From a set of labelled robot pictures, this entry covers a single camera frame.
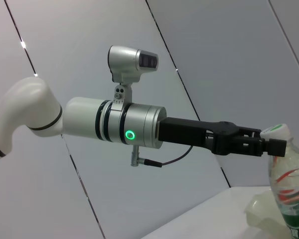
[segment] white robotic arm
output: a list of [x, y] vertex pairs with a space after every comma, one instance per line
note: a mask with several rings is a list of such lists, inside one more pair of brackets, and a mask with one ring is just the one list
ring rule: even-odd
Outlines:
[[265, 141], [259, 129], [230, 122], [167, 118], [164, 107], [134, 104], [131, 84], [138, 82], [142, 73], [157, 70], [156, 54], [112, 46], [108, 64], [113, 82], [119, 83], [113, 100], [73, 98], [64, 111], [42, 79], [29, 77], [17, 82], [0, 102], [0, 158], [11, 152], [12, 134], [21, 125], [41, 137], [71, 134], [133, 145], [132, 166], [162, 167], [164, 164], [139, 158], [138, 149], [160, 148], [163, 141], [204, 147], [220, 155], [261, 156], [266, 151], [284, 156], [286, 142]]

